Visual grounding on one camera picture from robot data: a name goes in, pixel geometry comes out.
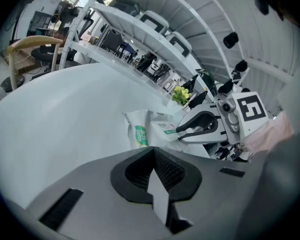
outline green label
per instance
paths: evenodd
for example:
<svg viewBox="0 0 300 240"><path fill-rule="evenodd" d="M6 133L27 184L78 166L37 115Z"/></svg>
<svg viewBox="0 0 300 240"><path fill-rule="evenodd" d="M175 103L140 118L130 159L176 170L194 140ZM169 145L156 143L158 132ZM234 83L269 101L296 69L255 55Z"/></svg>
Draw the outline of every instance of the green label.
<svg viewBox="0 0 300 240"><path fill-rule="evenodd" d="M147 132L143 126L137 125L135 127L135 139L140 145L148 146Z"/></svg>
<svg viewBox="0 0 300 240"><path fill-rule="evenodd" d="M177 133L176 130L164 130L163 132L164 132L166 135Z"/></svg>

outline person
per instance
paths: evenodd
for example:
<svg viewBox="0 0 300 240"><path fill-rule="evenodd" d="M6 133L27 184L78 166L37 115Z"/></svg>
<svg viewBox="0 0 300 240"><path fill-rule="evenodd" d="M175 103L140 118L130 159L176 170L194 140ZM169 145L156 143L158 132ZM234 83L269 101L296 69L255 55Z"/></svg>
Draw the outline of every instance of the person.
<svg viewBox="0 0 300 240"><path fill-rule="evenodd" d="M129 57L129 59L128 59L128 64L130 63L130 61L133 59L133 58L135 58L137 55L138 55L138 52L139 52L139 50L137 49L136 51L135 51L135 53L134 53L134 56L133 56L133 52L130 54L130 57Z"/></svg>
<svg viewBox="0 0 300 240"><path fill-rule="evenodd" d="M145 72L146 69L152 64L153 61L157 60L157 56L152 54L150 51L146 54L144 60L138 64L136 67L140 72Z"/></svg>

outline white tabletop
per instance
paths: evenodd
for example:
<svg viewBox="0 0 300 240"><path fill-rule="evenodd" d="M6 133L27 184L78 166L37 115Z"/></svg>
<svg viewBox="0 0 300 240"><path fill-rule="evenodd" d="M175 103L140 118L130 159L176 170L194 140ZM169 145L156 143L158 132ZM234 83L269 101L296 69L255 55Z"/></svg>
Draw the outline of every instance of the white tabletop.
<svg viewBox="0 0 300 240"><path fill-rule="evenodd" d="M169 113L157 93L103 63L41 76L0 101L0 190L22 207L86 162L131 149L122 112ZM202 145L188 153L207 157Z"/></svg>

